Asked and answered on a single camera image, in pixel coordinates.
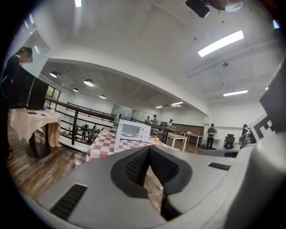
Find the white microwave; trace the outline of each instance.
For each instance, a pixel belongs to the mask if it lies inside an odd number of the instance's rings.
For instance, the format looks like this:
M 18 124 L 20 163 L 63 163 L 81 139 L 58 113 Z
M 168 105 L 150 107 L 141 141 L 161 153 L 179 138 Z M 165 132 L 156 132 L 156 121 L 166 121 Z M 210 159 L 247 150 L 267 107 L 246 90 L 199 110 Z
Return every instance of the white microwave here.
M 144 123 L 136 123 L 123 119 L 119 120 L 114 152 L 118 152 L 120 139 L 147 142 L 150 131 L 151 127 Z

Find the railing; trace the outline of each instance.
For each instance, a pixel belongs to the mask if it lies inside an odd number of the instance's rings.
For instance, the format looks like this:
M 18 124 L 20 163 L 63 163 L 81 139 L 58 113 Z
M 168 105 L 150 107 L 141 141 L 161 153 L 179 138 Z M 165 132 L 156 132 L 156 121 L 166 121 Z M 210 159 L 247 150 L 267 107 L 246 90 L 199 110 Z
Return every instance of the railing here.
M 60 114 L 63 114 L 63 115 L 66 115 L 68 117 L 71 117 L 73 118 L 73 123 L 70 123 L 70 122 L 67 122 L 66 120 L 62 120 L 63 123 L 67 123 L 67 124 L 70 124 L 72 125 L 72 130 L 69 130 L 69 129 L 66 129 L 66 128 L 63 128 L 62 126 L 60 127 L 61 129 L 65 130 L 65 131 L 68 131 L 71 133 L 71 137 L 70 136 L 67 136 L 63 133 L 61 133 L 62 136 L 68 138 L 68 139 L 71 139 L 71 144 L 74 145 L 75 144 L 75 141 L 76 142 L 80 142 L 80 143 L 83 143 L 83 144 L 87 144 L 87 145 L 91 145 L 92 144 L 92 141 L 96 139 L 96 137 L 92 137 L 91 135 L 83 135 L 83 134 L 80 134 L 78 132 L 76 132 L 76 130 L 78 128 L 81 128 L 81 129 L 84 129 L 86 131 L 90 131 L 91 133 L 92 132 L 96 132 L 96 133 L 99 133 L 100 131 L 97 131 L 95 129 L 91 129 L 91 128 L 86 128 L 86 127 L 81 127 L 79 125 L 76 124 L 77 120 L 81 120 L 81 121 L 84 121 L 84 122 L 87 122 L 87 123 L 92 123 L 94 125 L 99 125 L 99 126 L 104 126 L 104 127 L 110 127 L 111 126 L 108 126 L 108 125 L 105 125 L 105 124 L 102 124 L 102 123 L 96 123 L 96 122 L 92 122 L 92 121 L 89 121 L 89 120 L 85 120 L 85 119 L 81 119 L 78 117 L 78 114 L 80 113 L 81 115 L 86 115 L 88 117 L 92 117 L 92 118 L 99 118 L 101 120 L 108 120 L 111 122 L 111 124 L 113 124 L 113 121 L 115 119 L 115 116 L 113 114 L 107 114 L 107 113 L 96 113 L 96 112 L 93 112 L 93 111 L 90 111 L 90 110 L 84 110 L 82 108 L 79 108 L 79 106 L 73 106 L 71 104 L 66 104 L 66 103 L 63 103 L 63 102 L 59 102 L 59 101 L 56 101 L 56 100 L 53 100 L 53 99 L 50 99 L 48 97 L 46 97 L 46 100 L 48 101 L 51 101 L 52 103 L 54 104 L 57 104 L 59 106 L 63 106 L 66 108 L 66 110 L 71 110 L 71 111 L 74 111 L 75 112 L 75 115 L 70 115 L 70 114 L 67 114 L 67 113 L 64 113 L 60 110 L 55 110 L 56 112 L 60 113 Z M 76 136 L 79 135 L 79 136 L 82 136 L 83 139 L 87 138 L 88 139 L 88 142 L 85 142 L 84 140 L 78 140 L 76 138 Z
M 81 109 L 83 109 L 83 110 L 93 111 L 93 112 L 98 113 L 98 114 L 111 116 L 111 117 L 113 117 L 113 119 L 116 117 L 116 115 L 114 115 L 114 114 L 108 114 L 108 113 L 101 112 L 101 111 L 98 111 L 98 110 L 89 109 L 89 108 L 87 108 L 87 107 L 79 106 L 79 105 L 73 104 L 73 103 L 71 103 L 71 102 L 67 102 L 67 104 L 70 104 L 70 105 L 72 105 L 72 106 L 76 106 L 76 107 L 81 108 Z
M 81 118 L 78 117 L 78 114 L 86 115 L 86 116 L 91 117 L 91 118 L 98 118 L 98 119 L 101 119 L 101 120 L 110 121 L 111 125 L 113 124 L 114 119 L 115 119 L 115 115 L 113 115 L 113 114 L 107 114 L 107 113 L 100 112 L 100 111 L 94 112 L 92 109 L 88 109 L 88 108 L 85 108 L 85 107 L 82 107 L 82 106 L 78 106 L 78 105 L 74 105 L 74 104 L 71 104 L 71 103 L 59 102 L 59 101 L 50 99 L 48 97 L 46 97 L 46 100 L 51 101 L 51 103 L 57 104 L 58 106 L 63 106 L 63 107 L 66 108 L 66 110 L 71 110 L 71 111 L 75 112 L 75 115 L 73 116 L 71 114 L 64 113 L 64 112 L 62 112 L 60 110 L 55 110 L 56 112 L 58 112 L 60 114 L 63 114 L 63 115 L 66 115 L 68 117 L 73 118 L 73 123 L 70 123 L 70 122 L 62 119 L 63 123 L 67 123 L 67 124 L 72 125 L 72 130 L 69 130 L 67 128 L 63 128 L 62 126 L 60 127 L 61 129 L 71 133 L 71 137 L 67 136 L 67 135 L 65 135 L 63 133 L 61 133 L 61 135 L 66 137 L 66 138 L 71 139 L 71 144 L 72 145 L 75 144 L 75 141 L 83 143 L 83 144 L 91 145 L 93 140 L 96 139 L 96 137 L 92 137 L 90 135 L 86 136 L 84 134 L 80 134 L 80 133 L 76 132 L 76 130 L 78 128 L 81 128 L 81 129 L 84 129 L 84 130 L 87 130 L 87 131 L 90 131 L 90 132 L 96 132 L 96 133 L 100 132 L 100 131 L 97 131 L 95 129 L 90 129 L 90 128 L 81 127 L 81 126 L 77 125 L 76 124 L 77 120 L 85 121 L 87 123 L 92 123 L 92 124 L 99 125 L 99 126 L 112 128 L 109 125 L 105 125 L 105 124 L 102 124 L 102 123 L 96 123 L 96 122 L 92 122 L 92 121 L 89 121 L 89 120 L 81 119 Z M 167 143 L 169 128 L 148 124 L 148 123 L 145 123 L 145 122 L 141 122 L 139 120 L 136 120 L 136 122 L 144 123 L 144 124 L 146 124 L 148 126 L 151 126 L 151 133 L 150 134 L 154 135 L 154 136 L 157 136 L 163 143 L 165 143 L 165 144 Z M 77 135 L 82 136 L 83 139 L 87 138 L 88 142 L 78 140 L 76 138 Z

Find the black shirt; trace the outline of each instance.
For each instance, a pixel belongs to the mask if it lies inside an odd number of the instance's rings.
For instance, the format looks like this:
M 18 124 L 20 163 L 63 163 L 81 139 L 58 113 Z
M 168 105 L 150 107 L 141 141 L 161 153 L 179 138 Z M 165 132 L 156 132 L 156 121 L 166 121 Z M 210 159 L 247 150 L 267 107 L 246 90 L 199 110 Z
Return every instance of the black shirt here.
M 20 59 L 17 56 L 12 56 L 6 64 L 6 67 L 3 72 L 2 79 L 4 79 L 6 76 L 7 78 L 1 85 L 2 92 L 6 97 L 9 97 L 10 90 L 11 90 L 11 80 L 14 79 L 18 69 L 20 68 Z

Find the black monitor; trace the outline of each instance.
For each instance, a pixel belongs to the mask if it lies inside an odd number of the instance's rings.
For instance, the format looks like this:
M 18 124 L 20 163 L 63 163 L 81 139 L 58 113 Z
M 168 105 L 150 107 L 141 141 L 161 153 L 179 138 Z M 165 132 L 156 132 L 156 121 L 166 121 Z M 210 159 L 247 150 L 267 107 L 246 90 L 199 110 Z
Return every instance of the black monitor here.
M 26 108 L 29 98 L 31 86 L 34 76 L 26 71 L 23 67 L 19 67 L 9 96 L 9 108 Z
M 46 92 L 48 91 L 49 84 L 35 78 L 27 109 L 29 110 L 42 110 L 45 105 Z

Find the checkered tablecloth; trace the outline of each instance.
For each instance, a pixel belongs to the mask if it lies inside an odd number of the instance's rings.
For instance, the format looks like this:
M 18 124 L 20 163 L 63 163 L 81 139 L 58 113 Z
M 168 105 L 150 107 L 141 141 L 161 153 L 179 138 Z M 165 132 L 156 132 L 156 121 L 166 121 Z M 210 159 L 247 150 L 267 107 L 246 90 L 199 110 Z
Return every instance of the checkered tablecloth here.
M 89 147 L 88 153 L 86 155 L 86 161 L 101 158 L 101 157 L 106 157 L 108 155 L 115 153 L 114 144 L 115 144 L 116 136 L 114 137 L 106 136 L 105 134 L 108 133 L 109 130 L 111 129 L 105 127 L 104 130 L 99 133 L 97 138 L 94 140 L 93 144 Z M 155 139 L 150 136 L 148 142 L 120 139 L 119 152 L 131 149 L 131 148 L 137 148 L 137 147 L 148 146 L 148 145 L 161 145 L 167 148 L 171 148 L 160 141 L 155 142 Z

